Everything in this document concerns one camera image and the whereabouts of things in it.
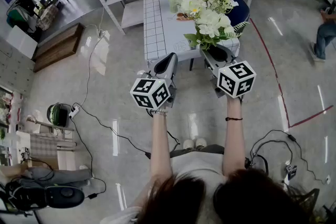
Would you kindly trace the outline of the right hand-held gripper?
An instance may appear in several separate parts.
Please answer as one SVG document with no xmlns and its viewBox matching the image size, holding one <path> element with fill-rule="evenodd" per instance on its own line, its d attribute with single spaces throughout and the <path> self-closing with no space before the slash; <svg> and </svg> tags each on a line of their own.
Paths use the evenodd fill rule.
<svg viewBox="0 0 336 224">
<path fill-rule="evenodd" d="M 221 45 L 200 49 L 205 66 L 213 70 L 211 83 L 218 98 L 226 95 L 242 99 L 254 86 L 256 72 L 247 61 L 230 63 L 235 59 L 231 50 Z"/>
</svg>

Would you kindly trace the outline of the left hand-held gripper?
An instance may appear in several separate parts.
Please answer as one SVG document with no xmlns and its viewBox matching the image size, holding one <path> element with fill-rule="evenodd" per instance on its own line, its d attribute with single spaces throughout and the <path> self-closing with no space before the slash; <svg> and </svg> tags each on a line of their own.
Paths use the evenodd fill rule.
<svg viewBox="0 0 336 224">
<path fill-rule="evenodd" d="M 163 56 L 154 64 L 154 74 L 140 70 L 130 94 L 139 108 L 154 110 L 171 108 L 176 97 L 173 77 L 177 71 L 176 53 Z"/>
</svg>

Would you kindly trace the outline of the white flower bouquet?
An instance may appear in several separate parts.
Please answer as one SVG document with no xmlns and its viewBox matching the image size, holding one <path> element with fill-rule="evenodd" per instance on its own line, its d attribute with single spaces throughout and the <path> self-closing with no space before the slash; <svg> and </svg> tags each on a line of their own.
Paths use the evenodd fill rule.
<svg viewBox="0 0 336 224">
<path fill-rule="evenodd" d="M 194 21 L 196 33 L 185 34 L 190 46 L 209 50 L 222 40 L 239 38 L 248 19 L 235 23 L 228 16 L 241 8 L 236 0 L 178 0 L 182 14 Z"/>
</svg>

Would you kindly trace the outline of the green vase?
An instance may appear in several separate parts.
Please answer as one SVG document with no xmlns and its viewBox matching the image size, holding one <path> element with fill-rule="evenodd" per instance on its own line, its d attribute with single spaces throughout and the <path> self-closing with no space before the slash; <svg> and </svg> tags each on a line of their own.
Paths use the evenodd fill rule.
<svg viewBox="0 0 336 224">
<path fill-rule="evenodd" d="M 170 12 L 176 14 L 180 6 L 180 0 L 169 0 L 169 5 L 170 5 Z"/>
</svg>

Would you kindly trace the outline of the person's right forearm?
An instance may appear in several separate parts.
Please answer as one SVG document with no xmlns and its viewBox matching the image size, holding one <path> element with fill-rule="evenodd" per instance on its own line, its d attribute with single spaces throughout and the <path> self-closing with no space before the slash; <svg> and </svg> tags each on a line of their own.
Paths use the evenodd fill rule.
<svg viewBox="0 0 336 224">
<path fill-rule="evenodd" d="M 243 118 L 239 98 L 227 96 L 227 117 Z M 243 120 L 227 121 L 225 150 L 223 156 L 223 174 L 229 176 L 238 169 L 245 168 L 245 140 Z"/>
</svg>

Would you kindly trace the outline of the person's left forearm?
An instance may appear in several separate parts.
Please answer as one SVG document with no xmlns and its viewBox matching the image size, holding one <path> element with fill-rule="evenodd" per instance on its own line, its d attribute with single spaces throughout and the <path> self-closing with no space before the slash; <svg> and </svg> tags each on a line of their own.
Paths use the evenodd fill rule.
<svg viewBox="0 0 336 224">
<path fill-rule="evenodd" d="M 153 114 L 150 169 L 151 181 L 154 186 L 161 186 L 173 175 L 166 125 L 166 110 L 162 109 L 155 111 Z"/>
</svg>

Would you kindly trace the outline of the white grid-pattern tablecloth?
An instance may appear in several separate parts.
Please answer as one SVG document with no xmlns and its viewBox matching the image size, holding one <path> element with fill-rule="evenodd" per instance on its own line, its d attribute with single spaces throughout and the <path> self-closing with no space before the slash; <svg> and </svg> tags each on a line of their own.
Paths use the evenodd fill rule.
<svg viewBox="0 0 336 224">
<path fill-rule="evenodd" d="M 171 13 L 169 0 L 144 0 L 144 56 L 152 63 L 161 56 L 172 52 L 178 55 L 180 61 L 195 58 L 200 46 L 190 46 L 185 34 L 196 33 L 194 21 L 187 18 L 181 11 Z M 217 45 L 232 38 L 222 40 Z"/>
</svg>

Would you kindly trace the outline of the navy blue chair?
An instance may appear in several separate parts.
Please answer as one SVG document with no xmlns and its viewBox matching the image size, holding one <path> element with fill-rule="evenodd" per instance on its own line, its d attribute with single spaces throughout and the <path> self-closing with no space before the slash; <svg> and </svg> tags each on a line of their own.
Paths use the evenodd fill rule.
<svg viewBox="0 0 336 224">
<path fill-rule="evenodd" d="M 242 22 L 247 22 L 250 16 L 250 10 L 244 0 L 234 0 L 238 3 L 228 14 L 231 25 L 234 27 Z"/>
</svg>

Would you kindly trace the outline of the person's grey trousers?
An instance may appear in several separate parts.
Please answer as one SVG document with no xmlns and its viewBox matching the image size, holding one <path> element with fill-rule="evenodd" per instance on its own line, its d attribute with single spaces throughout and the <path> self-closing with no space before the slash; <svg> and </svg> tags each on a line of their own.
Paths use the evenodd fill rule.
<svg viewBox="0 0 336 224">
<path fill-rule="evenodd" d="M 174 150 L 170 152 L 170 158 L 174 158 L 177 156 L 181 156 L 190 152 L 205 152 L 212 154 L 224 154 L 225 148 L 223 146 L 212 144 L 205 147 L 197 147 L 197 148 L 187 148 L 182 150 Z"/>
</svg>

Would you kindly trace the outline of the person's light shirt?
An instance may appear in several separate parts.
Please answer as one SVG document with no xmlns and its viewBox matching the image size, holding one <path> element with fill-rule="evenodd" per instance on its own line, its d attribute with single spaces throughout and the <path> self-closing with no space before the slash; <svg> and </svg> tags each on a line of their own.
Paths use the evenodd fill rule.
<svg viewBox="0 0 336 224">
<path fill-rule="evenodd" d="M 190 152 L 171 159 L 173 172 L 178 177 L 190 175 L 205 183 L 205 202 L 201 207 L 200 221 L 209 220 L 211 224 L 218 221 L 213 209 L 213 195 L 220 184 L 227 181 L 223 175 L 223 155 L 207 152 Z M 132 206 L 112 216 L 105 217 L 100 224 L 135 224 L 140 216 L 142 206 L 134 203 Z"/>
</svg>

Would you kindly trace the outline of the green and black device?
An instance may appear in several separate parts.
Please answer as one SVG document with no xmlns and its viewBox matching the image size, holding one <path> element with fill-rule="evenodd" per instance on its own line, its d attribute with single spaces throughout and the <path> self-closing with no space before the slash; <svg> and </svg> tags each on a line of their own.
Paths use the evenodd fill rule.
<svg viewBox="0 0 336 224">
<path fill-rule="evenodd" d="M 65 127 L 68 121 L 68 114 L 65 106 L 59 103 L 50 105 L 47 109 L 47 119 L 55 126 Z"/>
</svg>

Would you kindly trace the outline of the light wooden slatted rack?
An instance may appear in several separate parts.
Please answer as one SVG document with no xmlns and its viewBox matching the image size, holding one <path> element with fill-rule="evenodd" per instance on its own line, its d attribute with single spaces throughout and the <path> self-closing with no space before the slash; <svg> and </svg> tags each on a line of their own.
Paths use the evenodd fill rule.
<svg viewBox="0 0 336 224">
<path fill-rule="evenodd" d="M 77 143 L 74 141 L 74 129 L 40 122 L 36 119 L 31 120 L 31 122 L 40 127 L 39 133 L 35 134 L 35 136 L 56 142 L 58 151 L 73 152 L 75 150 Z"/>
</svg>

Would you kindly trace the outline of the small patterned device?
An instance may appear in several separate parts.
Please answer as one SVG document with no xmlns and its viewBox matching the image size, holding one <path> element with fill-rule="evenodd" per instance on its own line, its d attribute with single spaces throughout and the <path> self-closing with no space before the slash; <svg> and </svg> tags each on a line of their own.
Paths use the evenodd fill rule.
<svg viewBox="0 0 336 224">
<path fill-rule="evenodd" d="M 290 181 L 296 176 L 297 165 L 288 164 L 285 166 L 286 179 Z"/>
</svg>

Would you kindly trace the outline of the white box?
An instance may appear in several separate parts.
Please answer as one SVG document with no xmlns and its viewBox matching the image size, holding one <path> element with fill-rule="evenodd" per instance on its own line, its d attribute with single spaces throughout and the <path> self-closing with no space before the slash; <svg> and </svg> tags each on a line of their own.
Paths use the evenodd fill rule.
<svg viewBox="0 0 336 224">
<path fill-rule="evenodd" d="M 11 29 L 6 41 L 29 59 L 32 59 L 38 44 L 18 26 Z"/>
</svg>

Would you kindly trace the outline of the checkered cloth covered cart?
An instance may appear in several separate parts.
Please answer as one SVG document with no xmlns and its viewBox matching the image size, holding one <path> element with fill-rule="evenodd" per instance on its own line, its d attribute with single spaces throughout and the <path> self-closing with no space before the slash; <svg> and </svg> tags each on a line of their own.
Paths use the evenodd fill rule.
<svg viewBox="0 0 336 224">
<path fill-rule="evenodd" d="M 50 166 L 58 169 L 57 141 L 53 136 L 16 132 L 16 157 L 18 162 L 26 161 L 29 167 Z"/>
</svg>

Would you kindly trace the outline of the black headset device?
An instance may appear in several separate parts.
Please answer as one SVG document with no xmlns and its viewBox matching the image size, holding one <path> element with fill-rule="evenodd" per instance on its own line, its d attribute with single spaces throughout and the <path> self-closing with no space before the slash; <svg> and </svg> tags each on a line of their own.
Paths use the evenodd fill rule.
<svg viewBox="0 0 336 224">
<path fill-rule="evenodd" d="M 31 187 L 10 182 L 0 190 L 0 200 L 4 205 L 20 211 L 46 207 L 68 209 L 79 206 L 84 199 L 83 191 L 73 186 Z"/>
</svg>

